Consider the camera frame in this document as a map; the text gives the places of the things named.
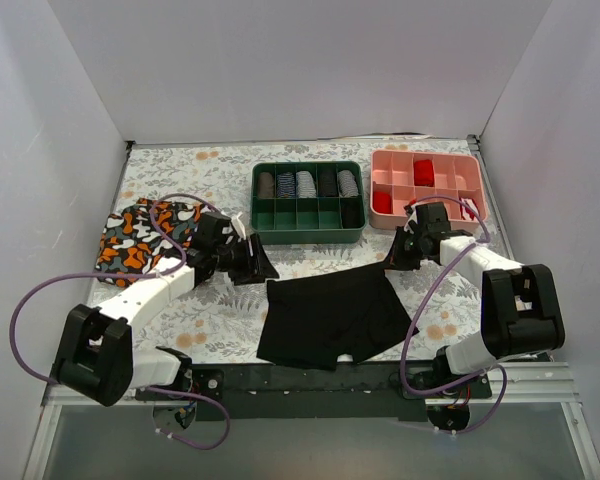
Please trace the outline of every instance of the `red item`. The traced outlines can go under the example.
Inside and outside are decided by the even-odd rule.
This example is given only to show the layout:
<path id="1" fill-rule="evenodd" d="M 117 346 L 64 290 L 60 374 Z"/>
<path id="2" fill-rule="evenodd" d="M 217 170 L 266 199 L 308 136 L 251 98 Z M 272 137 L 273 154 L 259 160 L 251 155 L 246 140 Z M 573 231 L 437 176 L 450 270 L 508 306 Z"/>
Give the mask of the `red item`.
<path id="1" fill-rule="evenodd" d="M 416 187 L 433 187 L 433 162 L 418 160 L 413 163 L 413 180 Z"/>
<path id="2" fill-rule="evenodd" d="M 385 192 L 373 192 L 373 209 L 378 213 L 391 215 L 391 195 Z"/>

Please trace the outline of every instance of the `storage tray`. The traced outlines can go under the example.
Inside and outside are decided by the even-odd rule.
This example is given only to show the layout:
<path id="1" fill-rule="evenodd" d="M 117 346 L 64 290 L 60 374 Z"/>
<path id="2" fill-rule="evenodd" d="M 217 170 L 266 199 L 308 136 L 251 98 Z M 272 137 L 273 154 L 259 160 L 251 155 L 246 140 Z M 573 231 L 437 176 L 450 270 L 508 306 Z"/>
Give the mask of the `storage tray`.
<path id="1" fill-rule="evenodd" d="M 357 197 L 318 198 L 272 198 L 257 196 L 258 175 L 269 172 L 274 179 L 281 173 L 308 171 L 316 182 L 319 192 L 319 177 L 325 170 L 334 175 L 342 170 L 353 173 L 360 195 Z M 253 167 L 251 183 L 251 226 L 260 234 L 265 245 L 292 243 L 355 243 L 367 224 L 363 202 L 360 166 L 355 162 L 288 162 L 259 163 Z M 342 207 L 352 205 L 359 210 L 360 225 L 356 228 L 342 227 Z"/>
<path id="2" fill-rule="evenodd" d="M 433 162 L 434 186 L 417 187 L 413 178 L 413 164 L 419 160 Z M 386 192 L 391 195 L 392 213 L 384 214 L 374 210 L 373 193 Z M 485 202 L 482 174 L 478 160 L 470 155 L 450 155 L 446 153 L 402 152 L 376 150 L 371 156 L 371 192 L 369 223 L 375 228 L 393 230 L 404 225 L 407 214 L 404 207 L 413 199 L 428 195 L 446 195 L 453 198 L 470 198 L 478 206 L 480 217 L 488 216 Z M 444 202 L 453 229 L 475 232 L 480 226 L 477 220 L 463 220 L 460 206 L 449 200 L 429 200 Z"/>

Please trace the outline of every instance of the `patterned fabric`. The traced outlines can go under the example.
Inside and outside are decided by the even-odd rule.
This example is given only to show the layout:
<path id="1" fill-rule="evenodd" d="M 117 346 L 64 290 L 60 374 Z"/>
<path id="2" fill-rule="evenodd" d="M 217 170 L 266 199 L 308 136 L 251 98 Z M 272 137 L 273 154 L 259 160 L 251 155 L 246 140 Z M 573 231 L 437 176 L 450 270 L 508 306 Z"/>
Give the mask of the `patterned fabric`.
<path id="1" fill-rule="evenodd" d="M 261 162 L 320 162 L 349 160 L 362 169 L 363 192 L 369 192 L 371 153 L 379 148 L 421 152 L 470 154 L 464 140 L 366 140 L 249 144 L 182 148 L 135 147 L 127 163 L 115 213 L 135 204 L 138 196 L 159 198 L 172 192 L 188 192 L 209 200 L 224 212 L 244 212 L 249 223 L 251 178 Z M 368 193 L 363 195 L 368 210 Z M 493 240 L 490 248 L 506 255 L 504 237 L 496 223 L 491 199 L 487 227 Z M 269 259 L 281 279 L 300 278 L 368 265 L 382 260 L 391 246 L 393 233 L 364 229 L 357 243 L 342 245 L 266 245 Z M 417 272 L 387 272 L 387 278 L 413 315 L 441 268 L 426 262 Z M 97 305 L 119 293 L 103 283 L 94 284 L 89 305 Z M 410 359 L 433 358 L 438 348 L 458 342 L 478 330 L 478 290 L 459 275 L 442 282 L 418 324 L 420 333 L 409 347 Z M 136 348 L 165 345 L 189 355 L 196 363 L 256 363 L 260 333 L 267 317 L 264 285 L 234 287 L 222 274 L 200 285 L 167 308 L 139 332 Z M 402 344 L 374 360 L 397 360 Z"/>
<path id="2" fill-rule="evenodd" d="M 173 247 L 151 225 L 149 210 L 153 200 L 139 198 L 120 215 L 111 214 L 100 237 L 96 270 L 106 273 L 147 273 Z M 202 206 L 162 202 L 156 207 L 160 227 L 171 239 L 189 247 L 191 233 L 200 219 Z M 109 278 L 101 282 L 114 283 Z M 116 279 L 118 287 L 128 287 L 135 279 Z"/>

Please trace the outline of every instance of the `pink organizer tray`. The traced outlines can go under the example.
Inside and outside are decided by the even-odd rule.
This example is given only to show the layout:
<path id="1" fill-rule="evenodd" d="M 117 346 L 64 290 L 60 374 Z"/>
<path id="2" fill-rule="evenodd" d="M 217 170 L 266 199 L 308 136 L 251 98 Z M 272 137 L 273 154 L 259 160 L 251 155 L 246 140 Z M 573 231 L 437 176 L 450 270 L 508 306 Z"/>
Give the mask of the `pink organizer tray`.
<path id="1" fill-rule="evenodd" d="M 413 180 L 413 164 L 419 160 L 433 162 L 434 186 L 416 187 Z M 373 193 L 385 192 L 391 195 L 391 214 L 378 213 L 373 206 Z M 447 153 L 402 152 L 395 150 L 376 150 L 371 156 L 371 200 L 369 223 L 375 228 L 395 230 L 407 221 L 404 207 L 413 199 L 428 195 L 446 195 L 454 198 L 470 198 L 478 206 L 480 217 L 487 218 L 482 174 L 478 160 L 470 155 L 451 155 Z M 460 206 L 449 200 L 442 201 L 447 208 L 451 227 L 464 229 L 471 233 L 480 226 L 477 220 L 463 220 Z"/>

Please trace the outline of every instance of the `black metal base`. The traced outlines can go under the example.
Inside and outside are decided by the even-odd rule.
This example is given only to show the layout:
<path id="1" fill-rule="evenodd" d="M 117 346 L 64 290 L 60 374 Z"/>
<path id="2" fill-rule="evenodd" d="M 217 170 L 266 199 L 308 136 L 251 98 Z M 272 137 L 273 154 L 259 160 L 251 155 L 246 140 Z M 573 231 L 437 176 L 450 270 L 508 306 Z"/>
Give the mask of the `black metal base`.
<path id="1" fill-rule="evenodd" d="M 431 365 L 429 360 L 409 361 L 407 375 L 413 379 L 430 371 Z M 335 372 L 271 364 L 209 364 L 193 366 L 192 374 L 197 391 L 222 402 L 236 419 L 384 417 L 427 421 L 424 399 L 405 395 L 399 385 L 398 362 L 341 363 Z M 480 378 L 472 382 L 471 396 L 490 398 L 488 382 L 482 383 Z M 136 399 L 169 397 L 138 391 Z M 199 402 L 197 408 L 198 421 L 223 419 L 213 406 Z"/>

